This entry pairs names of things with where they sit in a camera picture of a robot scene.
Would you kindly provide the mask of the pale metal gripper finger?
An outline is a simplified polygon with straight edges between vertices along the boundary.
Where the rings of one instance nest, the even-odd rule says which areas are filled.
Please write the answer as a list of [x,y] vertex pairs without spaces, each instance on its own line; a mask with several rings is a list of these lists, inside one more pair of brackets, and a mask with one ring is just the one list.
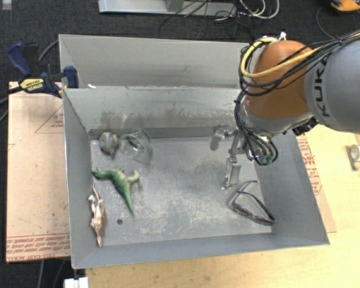
[[223,188],[228,189],[239,182],[241,164],[236,157],[226,158],[225,177],[223,179]]
[[213,135],[210,139],[209,147],[211,150],[216,150],[220,142],[234,133],[234,129],[229,128],[228,125],[217,125],[213,128]]

